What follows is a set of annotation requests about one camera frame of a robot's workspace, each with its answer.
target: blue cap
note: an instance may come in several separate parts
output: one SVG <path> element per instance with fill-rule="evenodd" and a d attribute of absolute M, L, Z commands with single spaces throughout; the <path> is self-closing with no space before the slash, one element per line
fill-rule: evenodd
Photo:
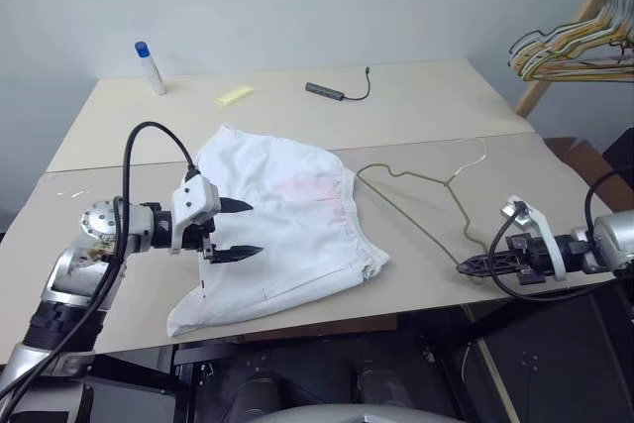
<path fill-rule="evenodd" d="M 150 49 L 148 49 L 148 44 L 146 44 L 145 42 L 136 42 L 135 49 L 137 49 L 137 53 L 141 58 L 150 56 Z"/>

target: wire hanger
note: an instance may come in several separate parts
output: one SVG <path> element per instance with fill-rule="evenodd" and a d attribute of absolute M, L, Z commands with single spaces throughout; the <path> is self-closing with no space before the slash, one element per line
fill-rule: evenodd
<path fill-rule="evenodd" d="M 593 18 L 532 31 L 509 49 L 509 65 L 524 80 L 634 81 L 634 0 L 605 0 Z M 597 47 L 619 46 L 621 55 L 583 58 Z"/>
<path fill-rule="evenodd" d="M 394 178 L 402 177 L 404 175 L 409 175 L 409 176 L 413 176 L 413 177 L 416 177 L 416 178 L 420 178 L 422 180 L 428 180 L 430 182 L 438 183 L 440 185 L 445 186 L 447 188 L 447 190 L 449 191 L 449 193 L 450 193 L 450 195 L 452 197 L 452 200 L 454 200 L 454 202 L 458 206 L 458 209 L 460 210 L 460 213 L 461 213 L 461 215 L 463 216 L 463 218 L 465 220 L 465 225 L 463 226 L 463 235 L 470 242 L 473 242 L 473 243 L 476 243 L 476 244 L 480 245 L 482 247 L 483 251 L 486 253 L 487 250 L 488 250 L 488 247 L 486 246 L 486 243 L 483 242 L 482 240 L 478 240 L 477 238 L 475 238 L 474 236 L 471 235 L 471 233 L 469 231 L 469 226 L 472 223 L 472 219 L 470 218 L 469 214 L 465 210 L 465 207 L 463 206 L 463 204 L 459 200 L 458 195 L 456 195 L 456 192 L 454 191 L 454 189 L 451 186 L 452 181 L 455 180 L 456 177 L 458 177 L 459 174 L 461 174 L 467 168 L 472 167 L 472 166 L 482 162 L 483 160 L 486 159 L 486 156 L 488 155 L 488 147 L 487 147 L 486 142 L 484 141 L 484 139 L 482 139 L 482 138 L 473 138 L 473 139 L 476 140 L 476 141 L 479 141 L 482 144 L 482 147 L 483 147 L 482 155 L 480 156 L 479 159 L 474 160 L 473 162 L 469 162 L 469 163 L 467 163 L 465 165 L 462 165 L 459 168 L 457 168 L 456 171 L 454 171 L 451 174 L 451 176 L 448 179 L 446 179 L 446 180 L 430 177 L 428 175 L 423 175 L 421 173 L 413 172 L 411 170 L 404 170 L 404 171 L 402 171 L 400 173 L 394 173 L 394 171 L 391 169 L 391 167 L 387 163 L 381 163 L 381 162 L 370 163 L 370 164 L 366 165 L 365 167 L 362 167 L 361 169 L 359 169 L 359 171 L 357 172 L 357 178 L 363 184 L 365 184 L 376 195 L 378 195 L 385 202 L 387 202 L 389 205 L 391 205 L 391 207 L 394 208 L 394 210 L 396 210 L 403 217 L 405 217 L 407 220 L 409 220 L 409 222 L 411 222 L 420 232 L 422 232 L 438 248 L 440 248 L 445 253 L 445 255 L 447 255 L 449 257 L 449 259 L 455 265 L 459 265 L 460 261 L 452 254 L 452 252 L 449 251 L 449 249 L 447 249 L 447 247 L 445 247 L 445 245 L 443 245 L 443 243 L 440 240 L 438 240 L 436 237 L 434 237 L 422 225 L 420 225 L 416 220 L 414 220 L 410 215 L 408 215 L 401 207 L 396 205 L 396 203 L 394 203 L 392 200 L 390 200 L 384 193 L 382 193 L 375 186 L 373 186 L 367 179 L 362 177 L 362 173 L 364 171 L 368 170 L 368 169 L 371 169 L 371 168 L 384 168 L 384 169 L 387 170 L 387 173 L 389 173 L 389 175 L 391 175 Z M 467 139 L 467 138 L 463 138 L 463 139 L 456 140 L 456 142 L 461 143 L 463 141 L 468 141 L 468 140 L 469 139 Z M 472 281 L 474 281 L 476 283 L 481 283 L 482 282 L 482 280 L 480 278 L 472 279 Z"/>

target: black cable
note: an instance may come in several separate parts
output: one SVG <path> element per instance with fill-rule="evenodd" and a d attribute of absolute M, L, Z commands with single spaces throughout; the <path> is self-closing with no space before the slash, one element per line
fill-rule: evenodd
<path fill-rule="evenodd" d="M 585 215 L 585 225 L 587 226 L 587 242 L 590 247 L 594 250 L 594 223 L 592 220 L 592 213 L 590 211 L 590 203 L 592 202 L 592 196 L 596 192 L 596 189 L 608 178 L 612 175 L 616 175 L 617 173 L 626 172 L 628 170 L 632 170 L 632 166 L 620 167 L 614 170 L 611 170 L 608 173 L 605 173 L 601 177 L 599 177 L 588 189 L 587 194 L 585 195 L 585 201 L 583 202 L 583 215 Z"/>
<path fill-rule="evenodd" d="M 520 213 L 525 212 L 527 209 L 526 204 L 524 202 L 515 202 L 515 211 L 513 212 L 513 214 L 508 217 L 508 219 L 506 220 L 506 222 L 504 222 L 504 225 L 502 225 L 502 228 L 499 229 L 499 231 L 497 232 L 497 234 L 495 235 L 495 237 L 493 238 L 493 241 L 491 242 L 491 246 L 488 249 L 488 257 L 486 258 L 486 266 L 488 267 L 489 272 L 491 273 L 491 277 L 493 278 L 493 281 L 495 281 L 495 284 L 497 284 L 497 286 L 504 291 L 506 294 L 516 297 L 517 299 L 522 299 L 524 301 L 531 301 L 531 302 L 558 302 L 558 301 L 568 301 L 569 299 L 575 299 L 576 297 L 580 297 L 580 296 L 585 296 L 586 294 L 590 294 L 592 292 L 595 292 L 598 288 L 603 287 L 605 285 L 611 284 L 611 280 L 602 283 L 602 284 L 596 284 L 590 287 L 586 287 L 584 289 L 581 289 L 579 291 L 574 291 L 574 292 L 569 292 L 567 294 L 563 294 L 560 296 L 527 296 L 526 294 L 520 294 L 519 292 L 514 291 L 513 289 L 511 289 L 510 287 L 508 287 L 506 284 L 504 284 L 502 282 L 502 280 L 499 278 L 499 276 L 497 275 L 497 272 L 495 271 L 495 266 L 493 265 L 494 260 L 495 260 L 495 249 L 497 248 L 497 244 L 499 243 L 500 239 L 502 238 L 502 235 L 504 235 L 504 233 L 506 232 L 506 230 L 508 230 L 508 228 L 511 226 L 511 224 L 515 221 L 515 219 L 517 218 L 517 216 Z"/>
<path fill-rule="evenodd" d="M 121 266 L 126 257 L 126 248 L 128 244 L 128 237 L 130 232 L 130 161 L 132 157 L 132 146 L 134 144 L 135 138 L 137 135 L 147 127 L 155 127 L 163 132 L 165 132 L 168 136 L 170 136 L 174 142 L 178 145 L 178 147 L 183 152 L 185 159 L 187 160 L 187 168 L 188 174 L 190 173 L 198 173 L 196 166 L 191 159 L 191 155 L 189 151 L 182 143 L 182 141 L 167 127 L 163 124 L 156 123 L 153 121 L 147 121 L 145 123 L 139 124 L 135 127 L 130 135 L 128 136 L 128 141 L 126 143 L 126 148 L 124 151 L 124 159 L 123 159 L 123 198 L 122 202 L 122 214 L 121 214 L 121 222 L 119 221 L 119 197 L 115 197 L 113 199 L 113 212 L 115 215 L 115 249 L 112 257 L 110 258 L 109 265 L 102 276 L 101 280 L 97 284 L 94 292 L 94 298 L 90 303 L 90 306 L 86 309 L 86 312 L 81 317 L 81 319 L 75 324 L 75 326 L 68 332 L 68 334 L 61 340 L 61 342 L 55 347 L 50 354 L 48 354 L 42 361 L 40 361 L 36 366 L 28 370 L 27 372 L 20 375 L 20 377 L 16 378 L 9 385 L 7 385 L 2 392 L 0 392 L 0 400 L 4 396 L 6 396 L 15 386 L 20 384 L 20 387 L 15 391 L 12 395 L 11 400 L 5 406 L 4 413 L 0 417 L 0 423 L 8 423 L 9 418 L 11 418 L 11 414 L 15 410 L 16 406 L 28 391 L 29 387 L 33 382 L 42 374 L 42 372 L 56 359 L 61 352 L 63 352 L 63 348 L 70 342 L 70 340 L 74 337 L 74 335 L 81 329 L 81 327 L 92 317 L 92 315 L 99 310 L 99 306 L 103 303 L 105 298 L 108 296 L 110 289 L 115 283 L 117 276 L 119 275 L 119 271 L 121 270 Z"/>
<path fill-rule="evenodd" d="M 364 94 L 363 96 L 360 96 L 359 98 L 349 98 L 348 96 L 344 96 L 344 99 L 347 99 L 348 101 L 361 101 L 362 99 L 366 99 L 368 96 L 370 96 L 370 67 L 366 66 L 366 81 L 368 82 L 368 91 L 366 91 L 366 94 Z"/>

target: white shorts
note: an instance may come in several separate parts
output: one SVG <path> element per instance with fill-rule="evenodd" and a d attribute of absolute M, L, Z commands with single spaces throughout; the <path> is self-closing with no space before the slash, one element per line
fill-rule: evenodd
<path fill-rule="evenodd" d="M 198 167 L 221 196 L 254 207 L 216 215 L 212 243 L 263 250 L 235 263 L 199 258 L 204 289 L 171 311 L 170 336 L 320 299 L 370 279 L 389 260 L 361 230 L 355 175 L 327 151 L 225 125 L 198 154 Z"/>

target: white table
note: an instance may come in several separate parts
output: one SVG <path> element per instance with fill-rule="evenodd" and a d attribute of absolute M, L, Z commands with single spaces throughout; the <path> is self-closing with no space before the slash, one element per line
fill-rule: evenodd
<path fill-rule="evenodd" d="M 156 96 L 142 78 L 102 79 L 75 119 L 48 171 L 121 165 L 128 134 L 143 121 L 171 128 L 192 153 L 223 123 L 328 150 L 534 132 L 466 60 L 370 66 L 364 101 L 334 101 L 304 90 L 307 81 L 350 95 L 366 91 L 365 66 L 262 71 L 238 76 L 176 76 Z M 229 107 L 213 99 L 250 84 Z M 159 131 L 142 132 L 133 163 L 182 160 Z"/>
<path fill-rule="evenodd" d="M 476 237 L 490 242 L 502 223 L 499 207 L 511 194 L 517 194 L 545 212 L 555 233 L 568 233 L 583 223 L 585 183 L 550 153 L 538 135 L 497 136 L 486 138 L 485 142 L 486 160 L 466 169 L 453 182 L 473 219 L 472 231 Z M 415 169 L 447 178 L 460 165 L 477 159 L 481 149 L 479 141 L 441 141 L 337 154 L 352 170 L 383 161 L 395 170 Z M 132 200 L 167 203 L 184 170 L 182 162 L 135 166 Z M 462 217 L 444 187 L 411 178 L 392 179 L 380 170 L 369 171 L 368 177 L 427 227 L 459 260 L 481 253 L 477 245 L 463 237 Z M 549 177 L 548 188 L 544 186 L 543 177 Z M 90 203 L 119 193 L 120 187 L 120 167 L 51 172 L 41 178 L 0 247 L 3 273 L 0 362 L 7 360 L 13 345 L 23 338 L 57 255 L 79 233 L 81 212 Z M 176 302 L 197 285 L 197 259 L 192 252 L 171 257 L 165 250 L 152 250 L 129 258 L 126 278 L 108 313 L 96 351 L 138 349 L 504 296 L 490 282 L 476 285 L 458 274 L 452 262 L 432 242 L 360 182 L 356 184 L 355 196 L 362 228 L 374 243 L 391 255 L 389 264 L 371 281 L 262 319 L 206 328 L 172 339 L 165 333 L 166 316 Z M 594 205 L 595 214 L 608 212 L 598 200 Z M 522 288 L 521 292 L 610 277 L 577 273 L 564 283 L 549 280 L 548 284 Z M 507 282 L 517 287 L 514 276 L 509 276 Z"/>
<path fill-rule="evenodd" d="M 120 193 L 118 167 L 125 141 L 130 130 L 146 120 L 169 126 L 193 153 L 227 122 L 253 133 L 339 150 L 337 154 L 352 170 L 386 161 L 396 169 L 416 169 L 440 178 L 480 154 L 478 141 L 450 140 L 485 137 L 486 161 L 465 170 L 454 182 L 472 215 L 476 236 L 490 241 L 501 224 L 497 210 L 510 194 L 544 211 L 556 233 L 568 233 L 582 224 L 586 185 L 544 147 L 530 125 L 466 61 L 372 65 L 370 97 L 359 102 L 337 102 L 303 89 L 306 81 L 312 81 L 361 94 L 366 88 L 364 68 L 179 76 L 166 81 L 165 96 L 155 96 L 142 78 L 99 81 L 54 156 L 49 173 L 41 178 L 0 245 L 0 362 L 23 338 L 57 255 L 79 233 L 81 211 Z M 256 92 L 228 108 L 212 103 L 244 83 Z M 143 131 L 135 143 L 133 163 L 148 165 L 134 168 L 133 201 L 168 203 L 182 179 L 181 161 L 180 151 L 161 132 Z M 544 176 L 549 177 L 548 189 Z M 461 216 L 443 187 L 409 178 L 388 180 L 380 171 L 371 172 L 370 177 L 379 179 L 381 188 L 461 260 L 480 253 L 462 236 Z M 390 263 L 376 279 L 276 315 L 171 339 L 165 333 L 165 318 L 198 282 L 196 257 L 150 251 L 131 257 L 97 352 L 502 297 L 490 283 L 475 285 L 457 274 L 435 245 L 359 183 L 356 200 L 364 230 L 391 254 Z M 596 204 L 596 213 L 606 211 Z M 551 281 L 531 290 L 608 277 L 574 275 L 567 283 Z"/>

